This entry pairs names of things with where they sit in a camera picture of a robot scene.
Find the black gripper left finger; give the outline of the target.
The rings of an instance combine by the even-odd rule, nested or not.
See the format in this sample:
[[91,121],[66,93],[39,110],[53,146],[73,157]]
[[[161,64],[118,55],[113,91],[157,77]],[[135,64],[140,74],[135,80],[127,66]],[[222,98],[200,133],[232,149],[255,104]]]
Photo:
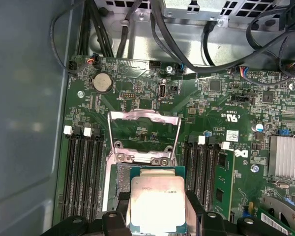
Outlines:
[[52,226],[44,236],[130,236],[126,225],[126,214],[130,192],[121,192],[116,210],[103,213],[100,218],[89,222],[83,216],[70,216]]

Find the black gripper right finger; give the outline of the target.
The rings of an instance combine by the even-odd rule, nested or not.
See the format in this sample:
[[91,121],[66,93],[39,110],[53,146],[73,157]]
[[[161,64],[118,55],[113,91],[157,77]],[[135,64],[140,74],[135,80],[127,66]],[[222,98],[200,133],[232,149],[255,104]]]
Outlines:
[[231,223],[217,212],[205,211],[196,194],[185,192],[185,220],[189,236],[283,236],[284,233],[255,217]]

